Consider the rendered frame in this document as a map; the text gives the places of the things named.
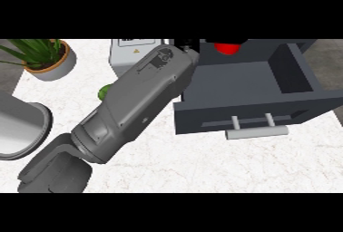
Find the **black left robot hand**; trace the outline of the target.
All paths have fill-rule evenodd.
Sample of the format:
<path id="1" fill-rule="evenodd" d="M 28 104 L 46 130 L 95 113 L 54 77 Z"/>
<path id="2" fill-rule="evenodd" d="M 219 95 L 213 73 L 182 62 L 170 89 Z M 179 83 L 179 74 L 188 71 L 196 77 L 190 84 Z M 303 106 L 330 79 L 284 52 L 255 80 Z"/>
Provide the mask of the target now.
<path id="1" fill-rule="evenodd" d="M 247 39 L 231 38 L 231 39 L 206 39 L 206 42 L 210 44 L 243 44 L 247 42 Z M 196 51 L 200 51 L 200 40 L 198 39 L 176 39 L 173 45 L 179 49 L 191 48 Z"/>

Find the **red can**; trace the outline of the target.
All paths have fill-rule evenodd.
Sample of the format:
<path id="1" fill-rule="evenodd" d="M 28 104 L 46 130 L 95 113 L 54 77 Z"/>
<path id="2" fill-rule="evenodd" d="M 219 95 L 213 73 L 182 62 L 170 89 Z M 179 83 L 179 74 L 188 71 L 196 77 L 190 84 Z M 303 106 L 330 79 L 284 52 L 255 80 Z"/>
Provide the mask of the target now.
<path id="1" fill-rule="evenodd" d="M 215 48 L 219 53 L 234 55 L 240 50 L 241 45 L 235 43 L 215 43 Z"/>

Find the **dark grey open drawer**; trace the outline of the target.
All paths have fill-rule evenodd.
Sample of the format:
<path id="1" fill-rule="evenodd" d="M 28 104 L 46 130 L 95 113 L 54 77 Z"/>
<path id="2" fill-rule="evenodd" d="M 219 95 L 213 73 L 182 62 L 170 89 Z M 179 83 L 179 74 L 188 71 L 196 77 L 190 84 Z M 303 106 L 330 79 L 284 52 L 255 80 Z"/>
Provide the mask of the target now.
<path id="1" fill-rule="evenodd" d="M 181 99 L 215 104 L 268 95 L 312 92 L 303 53 L 315 39 L 249 39 L 225 54 L 210 39 L 200 40 L 200 62 Z"/>

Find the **dark grey drawer front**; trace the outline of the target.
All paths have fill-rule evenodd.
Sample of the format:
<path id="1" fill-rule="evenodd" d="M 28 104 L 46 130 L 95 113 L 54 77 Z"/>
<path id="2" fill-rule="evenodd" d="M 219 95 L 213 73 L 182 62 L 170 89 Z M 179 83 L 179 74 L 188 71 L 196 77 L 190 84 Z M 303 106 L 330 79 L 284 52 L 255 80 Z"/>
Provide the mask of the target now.
<path id="1" fill-rule="evenodd" d="M 176 134 L 231 130 L 234 116 L 243 129 L 266 127 L 268 113 L 278 126 L 300 124 L 342 105 L 342 90 L 265 96 L 250 93 L 249 97 L 230 91 L 188 90 L 175 104 Z"/>

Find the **white box appliance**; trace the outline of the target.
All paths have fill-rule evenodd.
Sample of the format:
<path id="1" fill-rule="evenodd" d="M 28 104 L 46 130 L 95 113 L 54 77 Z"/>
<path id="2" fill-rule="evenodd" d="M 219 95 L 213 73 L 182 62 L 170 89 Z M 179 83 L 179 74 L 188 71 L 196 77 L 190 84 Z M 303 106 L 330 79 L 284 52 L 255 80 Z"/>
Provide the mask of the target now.
<path id="1" fill-rule="evenodd" d="M 117 77 L 129 71 L 148 52 L 164 44 L 164 39 L 113 39 L 108 63 Z"/>

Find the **green round vegetable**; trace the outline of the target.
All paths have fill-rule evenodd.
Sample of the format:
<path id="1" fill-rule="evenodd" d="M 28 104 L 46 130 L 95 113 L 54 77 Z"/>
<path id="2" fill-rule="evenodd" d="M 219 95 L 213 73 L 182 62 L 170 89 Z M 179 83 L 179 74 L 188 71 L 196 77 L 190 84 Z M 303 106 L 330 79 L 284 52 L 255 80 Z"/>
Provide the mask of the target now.
<path id="1" fill-rule="evenodd" d="M 113 85 L 113 84 L 105 85 L 105 86 L 101 88 L 99 92 L 98 92 L 98 98 L 99 98 L 101 101 L 102 101 L 102 100 L 105 99 L 105 97 L 107 97 L 108 89 L 110 89 L 111 85 Z"/>

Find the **white plant pot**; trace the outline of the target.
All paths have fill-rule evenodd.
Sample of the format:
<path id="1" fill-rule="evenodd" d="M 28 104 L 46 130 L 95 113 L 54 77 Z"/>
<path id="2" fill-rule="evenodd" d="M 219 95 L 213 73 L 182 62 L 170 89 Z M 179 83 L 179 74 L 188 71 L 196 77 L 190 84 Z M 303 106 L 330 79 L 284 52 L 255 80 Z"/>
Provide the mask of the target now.
<path id="1" fill-rule="evenodd" d="M 61 41 L 64 45 L 64 56 L 58 63 L 42 70 L 33 70 L 25 67 L 24 70 L 34 75 L 34 77 L 43 82 L 52 82 L 68 75 L 77 64 L 77 55 L 65 41 Z"/>

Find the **green leafy plant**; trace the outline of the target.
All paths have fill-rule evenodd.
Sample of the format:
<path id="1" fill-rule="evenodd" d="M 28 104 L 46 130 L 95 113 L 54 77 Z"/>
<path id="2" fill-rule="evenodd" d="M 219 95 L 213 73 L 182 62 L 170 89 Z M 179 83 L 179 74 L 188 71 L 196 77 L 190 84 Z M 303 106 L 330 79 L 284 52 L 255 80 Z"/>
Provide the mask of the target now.
<path id="1" fill-rule="evenodd" d="M 18 63 L 11 62 L 11 64 L 31 70 L 51 68 L 67 54 L 67 48 L 59 39 L 9 39 L 8 41 L 15 48 L 0 45 L 0 51 L 20 60 Z"/>

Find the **grey metal pot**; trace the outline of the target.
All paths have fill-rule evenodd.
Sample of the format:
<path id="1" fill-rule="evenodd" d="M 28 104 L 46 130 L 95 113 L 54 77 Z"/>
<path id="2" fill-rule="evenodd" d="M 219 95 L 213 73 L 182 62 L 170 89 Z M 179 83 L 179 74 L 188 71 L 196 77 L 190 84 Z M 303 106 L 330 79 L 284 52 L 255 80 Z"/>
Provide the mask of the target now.
<path id="1" fill-rule="evenodd" d="M 52 112 L 37 102 L 25 102 L 0 91 L 0 160 L 18 160 L 46 140 Z"/>

